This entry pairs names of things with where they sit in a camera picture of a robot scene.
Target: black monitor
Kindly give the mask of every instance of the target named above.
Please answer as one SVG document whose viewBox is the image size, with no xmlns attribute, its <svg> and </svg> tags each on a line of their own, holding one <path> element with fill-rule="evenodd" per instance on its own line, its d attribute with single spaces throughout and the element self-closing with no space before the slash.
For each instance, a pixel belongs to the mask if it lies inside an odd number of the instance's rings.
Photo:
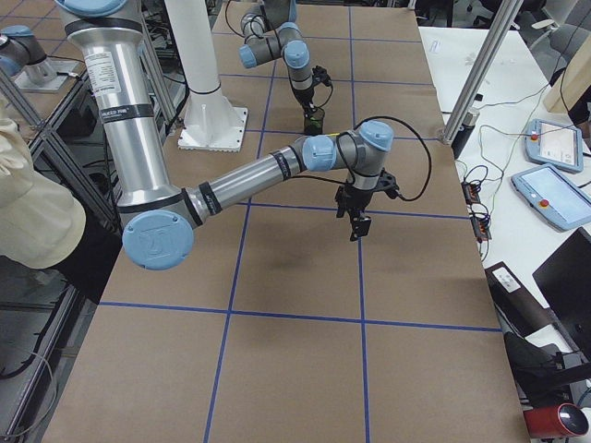
<svg viewBox="0 0 591 443">
<path fill-rule="evenodd" d="M 573 341 L 591 360 L 591 235 L 575 231 L 534 272 L 534 280 Z"/>
</svg>

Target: cream fabric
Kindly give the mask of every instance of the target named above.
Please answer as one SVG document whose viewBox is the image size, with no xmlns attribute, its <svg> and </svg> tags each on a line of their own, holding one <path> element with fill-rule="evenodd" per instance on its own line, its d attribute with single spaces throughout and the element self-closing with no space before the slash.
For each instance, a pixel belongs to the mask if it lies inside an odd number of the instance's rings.
<svg viewBox="0 0 591 443">
<path fill-rule="evenodd" d="M 49 268 L 74 250 L 85 223 L 70 191 L 33 170 L 29 148 L 0 97 L 0 255 Z"/>
</svg>

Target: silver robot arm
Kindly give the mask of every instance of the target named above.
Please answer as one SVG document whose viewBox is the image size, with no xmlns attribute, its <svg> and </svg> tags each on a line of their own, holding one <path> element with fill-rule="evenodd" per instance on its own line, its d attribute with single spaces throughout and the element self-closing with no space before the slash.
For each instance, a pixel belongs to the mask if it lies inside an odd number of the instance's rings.
<svg viewBox="0 0 591 443">
<path fill-rule="evenodd" d="M 304 134 L 322 133 L 324 110 L 314 104 L 314 89 L 332 88 L 326 69 L 312 67 L 308 46 L 296 25 L 296 0 L 259 0 L 242 17 L 245 44 L 238 53 L 245 68 L 283 58 L 295 99 L 304 110 Z"/>
<path fill-rule="evenodd" d="M 12 77 L 23 68 L 29 80 L 40 86 L 57 76 L 29 28 L 22 25 L 3 28 L 0 30 L 0 69 Z"/>
<path fill-rule="evenodd" d="M 338 136 L 300 138 L 194 189 L 172 185 L 138 57 L 137 1 L 56 1 L 68 39 L 84 54 L 123 190 L 117 206 L 125 225 L 124 248 L 138 265 L 175 266 L 191 250 L 194 228 L 305 170 L 348 170 L 336 199 L 337 217 L 347 212 L 351 218 L 351 240 L 367 234 L 363 210 L 373 193 L 396 197 L 393 177 L 383 170 L 393 131 L 377 121 Z"/>
</svg>

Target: red cup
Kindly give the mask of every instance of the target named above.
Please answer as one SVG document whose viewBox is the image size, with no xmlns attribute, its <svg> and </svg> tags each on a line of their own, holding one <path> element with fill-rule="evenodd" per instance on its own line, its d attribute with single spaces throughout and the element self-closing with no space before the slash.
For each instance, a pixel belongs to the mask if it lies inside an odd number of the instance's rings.
<svg viewBox="0 0 591 443">
<path fill-rule="evenodd" d="M 583 411 L 571 403 L 524 411 L 531 438 L 580 437 L 589 430 Z"/>
</svg>

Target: tablet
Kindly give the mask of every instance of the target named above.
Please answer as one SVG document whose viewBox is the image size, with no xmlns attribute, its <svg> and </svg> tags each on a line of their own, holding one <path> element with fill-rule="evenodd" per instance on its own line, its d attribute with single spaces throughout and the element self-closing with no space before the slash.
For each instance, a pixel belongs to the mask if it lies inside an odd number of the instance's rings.
<svg viewBox="0 0 591 443">
<path fill-rule="evenodd" d="M 591 198 L 556 167 L 544 164 L 511 177 L 529 205 L 562 231 L 591 222 Z"/>
<path fill-rule="evenodd" d="M 553 164 L 569 173 L 583 171 L 581 129 L 536 119 L 525 132 L 525 152 L 530 161 Z"/>
</svg>

